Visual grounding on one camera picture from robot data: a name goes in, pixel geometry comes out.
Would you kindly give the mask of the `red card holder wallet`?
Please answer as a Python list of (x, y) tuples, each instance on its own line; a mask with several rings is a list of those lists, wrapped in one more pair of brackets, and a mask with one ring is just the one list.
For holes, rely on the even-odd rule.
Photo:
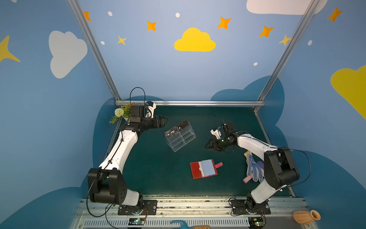
[(215, 164), (212, 159), (198, 162), (191, 162), (190, 168), (193, 179), (212, 177), (218, 175), (217, 169), (223, 165), (222, 162)]

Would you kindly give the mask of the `black VIP logo card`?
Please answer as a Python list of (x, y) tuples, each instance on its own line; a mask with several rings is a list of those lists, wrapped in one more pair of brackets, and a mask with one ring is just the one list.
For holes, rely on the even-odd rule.
[(170, 138), (172, 136), (175, 136), (179, 132), (179, 129), (177, 127), (173, 127), (165, 132), (165, 136), (167, 138)]

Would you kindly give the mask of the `clear acrylic card organizer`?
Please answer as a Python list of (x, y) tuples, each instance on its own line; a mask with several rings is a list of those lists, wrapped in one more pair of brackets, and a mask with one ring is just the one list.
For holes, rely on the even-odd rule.
[(179, 130), (179, 132), (175, 136), (172, 136), (170, 138), (167, 138), (165, 136), (166, 143), (173, 152), (177, 152), (185, 145), (192, 142), (194, 139), (196, 139), (196, 134), (192, 129), (191, 124), (189, 127)]

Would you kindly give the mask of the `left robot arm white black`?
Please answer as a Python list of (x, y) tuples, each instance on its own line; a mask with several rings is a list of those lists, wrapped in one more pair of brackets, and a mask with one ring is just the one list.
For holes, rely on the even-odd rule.
[(156, 104), (145, 102), (143, 106), (131, 106), (129, 121), (120, 126), (118, 139), (107, 158), (87, 174), (88, 197), (91, 202), (129, 206), (143, 209), (143, 197), (127, 188), (123, 177), (126, 160), (142, 132), (162, 128), (168, 118), (154, 115)]

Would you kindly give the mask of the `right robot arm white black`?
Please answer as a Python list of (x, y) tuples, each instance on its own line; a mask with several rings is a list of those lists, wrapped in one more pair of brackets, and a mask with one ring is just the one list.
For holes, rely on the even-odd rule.
[(238, 146), (247, 150), (247, 175), (260, 182), (248, 194), (248, 203), (265, 203), (279, 190), (300, 179), (289, 148), (278, 148), (245, 131), (237, 131), (232, 122), (224, 123), (210, 130), (210, 133), (213, 138), (206, 144), (208, 149), (224, 151), (229, 146)]

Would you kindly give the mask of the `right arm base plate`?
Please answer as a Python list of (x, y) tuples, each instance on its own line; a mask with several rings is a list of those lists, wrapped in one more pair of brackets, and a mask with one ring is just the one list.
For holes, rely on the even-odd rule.
[(271, 214), (267, 201), (257, 204), (251, 200), (230, 198), (228, 204), (232, 208), (231, 216)]

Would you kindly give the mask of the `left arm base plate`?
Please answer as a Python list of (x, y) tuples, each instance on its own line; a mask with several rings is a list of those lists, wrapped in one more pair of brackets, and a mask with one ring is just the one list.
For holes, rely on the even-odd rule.
[(139, 201), (136, 206), (120, 205), (118, 208), (118, 215), (122, 216), (140, 216), (140, 215), (156, 215), (157, 200), (143, 200)]

